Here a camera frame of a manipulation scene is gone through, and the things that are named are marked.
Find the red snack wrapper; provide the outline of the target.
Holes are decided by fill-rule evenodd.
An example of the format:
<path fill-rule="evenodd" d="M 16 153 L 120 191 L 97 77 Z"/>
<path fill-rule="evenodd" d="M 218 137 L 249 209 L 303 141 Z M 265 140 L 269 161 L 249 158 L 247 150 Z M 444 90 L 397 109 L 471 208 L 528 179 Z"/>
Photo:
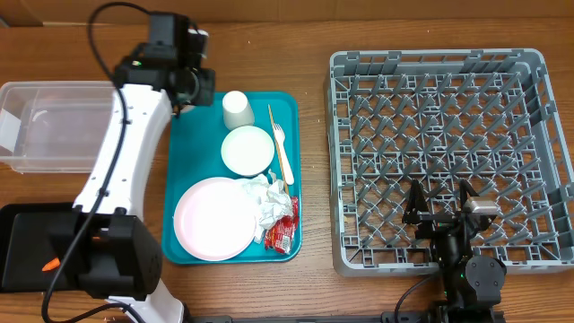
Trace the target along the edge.
<path fill-rule="evenodd" d="M 285 215 L 265 233 L 264 246 L 280 254 L 290 254 L 295 232 L 299 227 L 299 199 L 291 197 L 293 215 Z"/>

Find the white napkin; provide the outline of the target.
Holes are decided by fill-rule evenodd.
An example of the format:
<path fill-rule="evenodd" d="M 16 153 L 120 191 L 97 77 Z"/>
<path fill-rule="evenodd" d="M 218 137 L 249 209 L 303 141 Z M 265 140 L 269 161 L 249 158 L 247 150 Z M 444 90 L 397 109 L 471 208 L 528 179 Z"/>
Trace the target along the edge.
<path fill-rule="evenodd" d="M 271 170 L 252 179 L 236 179 L 236 182 L 259 209 L 255 243 L 261 243 L 265 231 L 270 230 L 284 216 L 294 216 L 291 196 L 284 191 L 284 182 Z"/>

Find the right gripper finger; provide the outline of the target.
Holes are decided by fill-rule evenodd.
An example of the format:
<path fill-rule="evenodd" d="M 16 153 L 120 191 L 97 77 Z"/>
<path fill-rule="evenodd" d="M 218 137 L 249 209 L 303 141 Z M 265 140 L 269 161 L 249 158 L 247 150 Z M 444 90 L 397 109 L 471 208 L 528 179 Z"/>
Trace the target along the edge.
<path fill-rule="evenodd" d="M 459 196 L 461 207 L 464 207 L 469 197 L 479 196 L 479 194 L 474 190 L 472 185 L 466 179 L 461 179 L 459 181 Z"/>
<path fill-rule="evenodd" d="M 419 224 L 431 219 L 428 205 L 422 189 L 422 183 L 413 179 L 407 198 L 407 205 L 402 217 L 402 223 Z"/>

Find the pink bowl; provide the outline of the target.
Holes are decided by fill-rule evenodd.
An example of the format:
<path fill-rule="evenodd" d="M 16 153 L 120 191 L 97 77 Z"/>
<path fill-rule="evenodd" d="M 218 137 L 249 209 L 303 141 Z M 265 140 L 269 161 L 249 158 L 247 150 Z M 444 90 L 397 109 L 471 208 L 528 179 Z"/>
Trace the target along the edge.
<path fill-rule="evenodd" d="M 194 105 L 179 103 L 173 107 L 173 115 L 180 115 L 180 114 L 188 113 L 188 112 L 192 111 L 194 108 L 195 108 Z"/>

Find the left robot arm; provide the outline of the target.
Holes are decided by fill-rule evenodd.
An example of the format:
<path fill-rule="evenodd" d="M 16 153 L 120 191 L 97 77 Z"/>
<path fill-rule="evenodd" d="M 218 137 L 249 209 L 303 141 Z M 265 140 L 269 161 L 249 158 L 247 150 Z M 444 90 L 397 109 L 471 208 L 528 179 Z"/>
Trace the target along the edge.
<path fill-rule="evenodd" d="M 162 252 L 144 225 L 144 191 L 165 127 L 214 97 L 201 65 L 208 34 L 185 15 L 151 11 L 148 39 L 106 74 L 114 86 L 109 126 L 73 210 L 50 238 L 56 279 L 120 309 L 135 322 L 184 322 L 187 306 L 161 280 Z"/>

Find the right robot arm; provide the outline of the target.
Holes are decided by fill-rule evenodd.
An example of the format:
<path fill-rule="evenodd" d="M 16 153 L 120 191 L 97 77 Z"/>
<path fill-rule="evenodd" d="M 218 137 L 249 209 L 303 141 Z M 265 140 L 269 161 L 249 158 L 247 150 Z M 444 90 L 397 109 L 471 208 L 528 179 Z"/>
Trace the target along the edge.
<path fill-rule="evenodd" d="M 507 268 L 502 261 L 476 256 L 471 239 L 489 229 L 497 212 L 496 203 L 479 196 L 471 184 L 459 183 L 461 208 L 452 215 L 431 214 L 422 183 L 413 180 L 403 222 L 417 226 L 415 238 L 429 240 L 439 271 L 405 292 L 394 309 L 396 322 L 503 322 L 504 314 L 493 307 L 501 302 Z M 402 312 L 406 297 L 418 287 L 440 277 L 446 299 L 426 311 Z"/>

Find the orange carrot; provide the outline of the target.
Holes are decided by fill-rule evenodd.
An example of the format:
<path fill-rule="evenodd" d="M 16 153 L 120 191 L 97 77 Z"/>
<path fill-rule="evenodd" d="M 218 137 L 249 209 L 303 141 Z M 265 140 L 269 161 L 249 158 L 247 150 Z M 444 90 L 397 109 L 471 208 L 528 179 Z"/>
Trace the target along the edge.
<path fill-rule="evenodd" d="M 48 261 L 41 269 L 42 272 L 50 272 L 60 267 L 60 259 L 53 258 Z"/>

